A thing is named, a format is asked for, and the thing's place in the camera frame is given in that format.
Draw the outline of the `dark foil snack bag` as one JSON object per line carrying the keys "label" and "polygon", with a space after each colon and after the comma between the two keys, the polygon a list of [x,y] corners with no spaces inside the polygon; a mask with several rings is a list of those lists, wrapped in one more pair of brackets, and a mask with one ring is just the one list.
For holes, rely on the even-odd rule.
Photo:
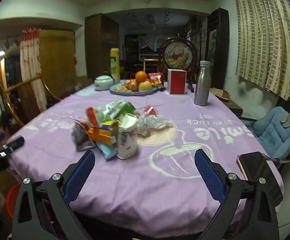
{"label": "dark foil snack bag", "polygon": [[83,121],[74,120],[71,136],[77,152],[96,148],[96,144],[88,135],[88,125]]}

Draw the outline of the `light blue face mask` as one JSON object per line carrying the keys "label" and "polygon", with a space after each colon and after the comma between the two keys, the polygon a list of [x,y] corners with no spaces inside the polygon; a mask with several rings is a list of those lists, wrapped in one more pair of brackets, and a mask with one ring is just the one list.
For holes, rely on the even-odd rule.
{"label": "light blue face mask", "polygon": [[113,145],[108,145],[102,142],[96,142],[97,148],[101,151],[102,156],[106,161],[112,159],[117,155],[117,149]]}

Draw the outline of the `white plastic bag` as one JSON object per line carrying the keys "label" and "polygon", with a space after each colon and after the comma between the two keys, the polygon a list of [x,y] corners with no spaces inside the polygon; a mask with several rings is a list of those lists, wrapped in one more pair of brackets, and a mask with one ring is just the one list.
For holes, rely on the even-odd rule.
{"label": "white plastic bag", "polygon": [[173,127],[171,120],[166,119],[163,115],[153,115],[144,113],[138,117],[137,132],[143,137],[150,134],[151,131],[158,131],[165,128]]}

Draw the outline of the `clear cup with red wrapper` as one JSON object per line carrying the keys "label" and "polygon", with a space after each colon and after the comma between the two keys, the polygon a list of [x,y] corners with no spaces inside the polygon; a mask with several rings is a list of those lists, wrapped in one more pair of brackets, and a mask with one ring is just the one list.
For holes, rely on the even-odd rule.
{"label": "clear cup with red wrapper", "polygon": [[144,110],[144,114],[157,116],[158,112],[154,106],[147,106]]}

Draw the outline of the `green white tissue pack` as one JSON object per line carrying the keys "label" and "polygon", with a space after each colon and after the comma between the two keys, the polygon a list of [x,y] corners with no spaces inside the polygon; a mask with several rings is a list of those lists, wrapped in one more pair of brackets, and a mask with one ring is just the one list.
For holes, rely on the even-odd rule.
{"label": "green white tissue pack", "polygon": [[133,114],[136,108],[131,102],[119,99],[106,105],[103,111],[106,121],[120,120],[126,113]]}

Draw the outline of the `red plastic trash basket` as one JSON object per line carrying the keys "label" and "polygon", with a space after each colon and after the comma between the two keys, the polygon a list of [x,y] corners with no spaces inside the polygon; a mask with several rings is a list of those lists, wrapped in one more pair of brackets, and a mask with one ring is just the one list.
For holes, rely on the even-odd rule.
{"label": "red plastic trash basket", "polygon": [[14,217],[14,211],[21,183],[14,185],[8,192],[6,197],[6,210],[11,218]]}

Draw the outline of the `blue cushioned chair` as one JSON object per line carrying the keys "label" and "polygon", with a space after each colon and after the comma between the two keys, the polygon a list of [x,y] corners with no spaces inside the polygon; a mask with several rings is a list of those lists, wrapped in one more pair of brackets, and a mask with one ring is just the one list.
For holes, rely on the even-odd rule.
{"label": "blue cushioned chair", "polygon": [[286,159],[290,154],[290,114],[282,107],[275,107],[263,118],[241,118],[272,159]]}

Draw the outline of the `purple printed tablecloth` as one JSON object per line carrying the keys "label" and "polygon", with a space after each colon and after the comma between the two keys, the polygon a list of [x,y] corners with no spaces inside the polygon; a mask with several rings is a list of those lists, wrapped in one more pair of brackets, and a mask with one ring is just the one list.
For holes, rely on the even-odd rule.
{"label": "purple printed tablecloth", "polygon": [[[118,98],[89,86],[61,100],[19,130],[25,144],[11,156],[11,168],[34,181],[63,172],[81,158],[71,137],[74,120],[84,120],[87,107],[105,107]],[[107,161],[95,149],[95,167],[71,208],[154,238],[203,231],[219,203],[195,167],[195,151],[202,148],[225,171],[240,176],[238,155],[264,148],[215,96],[205,107],[193,98],[190,92],[128,96],[139,112],[153,106],[173,126],[138,137],[138,152],[130,159]]]}

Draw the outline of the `blue oval fruit plate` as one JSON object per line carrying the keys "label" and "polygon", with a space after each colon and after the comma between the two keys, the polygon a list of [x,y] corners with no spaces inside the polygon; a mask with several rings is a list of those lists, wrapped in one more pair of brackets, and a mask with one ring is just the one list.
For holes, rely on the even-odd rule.
{"label": "blue oval fruit plate", "polygon": [[144,91],[139,91],[136,89],[136,86],[132,85],[131,89],[127,87],[125,83],[116,83],[109,88],[112,94],[122,95],[122,96],[145,96],[154,94],[158,91],[158,88],[151,88]]}

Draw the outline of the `red and white box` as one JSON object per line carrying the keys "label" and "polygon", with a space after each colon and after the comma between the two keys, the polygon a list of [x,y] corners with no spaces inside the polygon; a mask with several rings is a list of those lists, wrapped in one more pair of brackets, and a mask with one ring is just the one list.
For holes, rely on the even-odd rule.
{"label": "red and white box", "polygon": [[169,94],[185,94],[187,72],[181,69],[168,69],[167,91]]}

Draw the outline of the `yellow green carton box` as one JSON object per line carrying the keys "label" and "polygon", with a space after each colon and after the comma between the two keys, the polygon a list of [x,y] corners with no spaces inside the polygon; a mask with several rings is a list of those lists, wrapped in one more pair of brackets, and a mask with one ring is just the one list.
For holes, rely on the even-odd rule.
{"label": "yellow green carton box", "polygon": [[112,48],[110,51],[110,64],[111,64],[111,76],[114,83],[120,82],[120,65],[119,65],[120,52],[118,48]]}

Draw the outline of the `yellow-red apple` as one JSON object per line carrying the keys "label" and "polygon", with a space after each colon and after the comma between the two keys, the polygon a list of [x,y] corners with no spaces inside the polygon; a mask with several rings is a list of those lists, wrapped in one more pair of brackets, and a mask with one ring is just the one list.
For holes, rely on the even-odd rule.
{"label": "yellow-red apple", "polygon": [[152,88],[153,88],[152,83],[148,80],[138,83],[139,92],[145,92],[145,91],[151,90]]}

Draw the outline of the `red snack packet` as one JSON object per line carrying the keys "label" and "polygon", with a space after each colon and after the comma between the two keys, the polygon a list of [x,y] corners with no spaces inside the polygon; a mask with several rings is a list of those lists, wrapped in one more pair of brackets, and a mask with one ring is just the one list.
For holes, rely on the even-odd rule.
{"label": "red snack packet", "polygon": [[158,73],[149,73],[148,80],[156,88],[161,88],[164,86],[164,74],[161,72]]}

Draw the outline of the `orange fruit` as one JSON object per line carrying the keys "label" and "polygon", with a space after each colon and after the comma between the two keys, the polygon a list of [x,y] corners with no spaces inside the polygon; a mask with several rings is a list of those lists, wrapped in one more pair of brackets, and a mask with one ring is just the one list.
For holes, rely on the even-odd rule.
{"label": "orange fruit", "polygon": [[147,76],[146,72],[144,72],[144,71],[138,71],[135,74],[135,79],[137,80],[137,82],[144,82],[144,81],[147,81],[148,76]]}

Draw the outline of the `beige checkered curtain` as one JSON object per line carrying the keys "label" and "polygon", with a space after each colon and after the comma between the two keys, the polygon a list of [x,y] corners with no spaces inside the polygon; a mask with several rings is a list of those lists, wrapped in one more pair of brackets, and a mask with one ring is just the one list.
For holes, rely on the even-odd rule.
{"label": "beige checkered curtain", "polygon": [[236,0],[236,74],[290,99],[290,1]]}

